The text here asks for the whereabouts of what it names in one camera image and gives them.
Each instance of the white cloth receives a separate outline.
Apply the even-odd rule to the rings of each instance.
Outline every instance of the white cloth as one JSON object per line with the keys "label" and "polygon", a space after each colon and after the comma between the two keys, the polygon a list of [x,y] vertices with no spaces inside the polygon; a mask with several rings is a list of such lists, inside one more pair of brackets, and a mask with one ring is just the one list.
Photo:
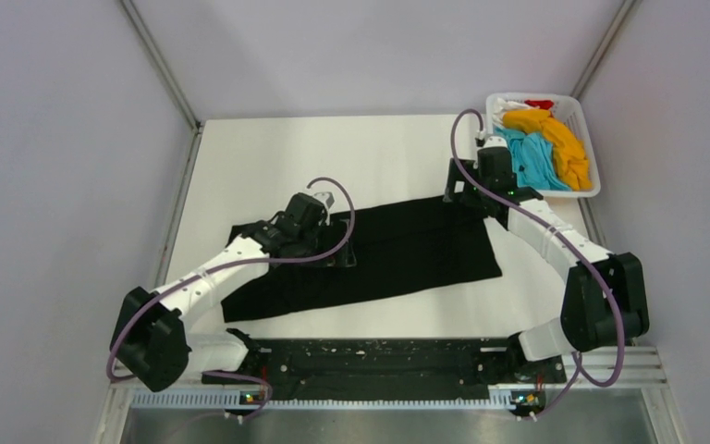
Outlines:
{"label": "white cloth", "polygon": [[497,97],[494,103],[494,111],[492,112],[491,119],[495,126],[499,128],[504,128],[505,125],[502,124],[502,117],[505,116],[507,111],[513,111],[516,109],[529,109],[532,106],[526,105],[522,102],[514,102],[512,100],[505,100],[501,97]]}

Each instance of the laundry basket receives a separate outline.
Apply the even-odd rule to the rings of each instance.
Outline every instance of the laundry basket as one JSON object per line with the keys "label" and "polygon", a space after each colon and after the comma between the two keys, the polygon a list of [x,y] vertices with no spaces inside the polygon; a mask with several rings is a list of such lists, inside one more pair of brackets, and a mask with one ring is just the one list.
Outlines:
{"label": "laundry basket", "polygon": [[522,102],[525,100],[550,100],[554,102],[551,112],[554,117],[564,123],[570,131],[583,143],[583,151],[589,159],[589,180],[592,182],[590,190],[581,191],[550,191],[538,190],[546,197],[593,197],[600,192],[600,174],[597,171],[597,162],[594,160],[592,150],[592,140],[589,138],[589,131],[586,129],[586,121],[583,119],[583,110],[578,100],[567,95],[557,94],[535,94],[523,92],[498,92],[491,94],[485,99],[485,129],[489,134],[494,132],[494,103],[497,98]]}

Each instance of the teal cloth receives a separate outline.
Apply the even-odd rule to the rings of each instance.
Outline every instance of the teal cloth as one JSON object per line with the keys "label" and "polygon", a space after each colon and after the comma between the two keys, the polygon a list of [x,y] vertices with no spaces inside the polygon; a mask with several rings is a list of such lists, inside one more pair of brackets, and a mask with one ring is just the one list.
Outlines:
{"label": "teal cloth", "polygon": [[510,156],[513,158],[513,172],[520,187],[536,190],[570,191],[570,187],[557,177],[551,154],[554,144],[539,132],[524,134],[507,128],[494,128],[497,136],[508,141]]}

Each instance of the white wall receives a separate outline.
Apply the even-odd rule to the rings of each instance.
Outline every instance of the white wall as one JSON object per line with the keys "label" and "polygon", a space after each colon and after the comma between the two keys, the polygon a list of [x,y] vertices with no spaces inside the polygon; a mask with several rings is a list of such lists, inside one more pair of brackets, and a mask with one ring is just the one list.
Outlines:
{"label": "white wall", "polygon": [[655,343],[710,442],[710,2],[643,2],[583,100],[609,245],[643,260]]}
{"label": "white wall", "polygon": [[135,0],[200,119],[569,93],[619,0]]}
{"label": "white wall", "polygon": [[90,439],[189,135],[115,0],[0,1],[0,444]]}

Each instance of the orange cloth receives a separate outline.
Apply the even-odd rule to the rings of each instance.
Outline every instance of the orange cloth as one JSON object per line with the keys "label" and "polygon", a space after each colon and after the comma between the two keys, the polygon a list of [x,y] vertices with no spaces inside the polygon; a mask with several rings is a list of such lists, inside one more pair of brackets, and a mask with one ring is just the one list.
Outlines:
{"label": "orange cloth", "polygon": [[512,130],[543,134],[547,141],[554,144],[552,160],[559,180],[567,183],[574,191],[592,189],[589,159],[583,151],[583,144],[564,123],[553,118],[550,111],[536,108],[507,111],[502,117],[502,123],[505,128]]}

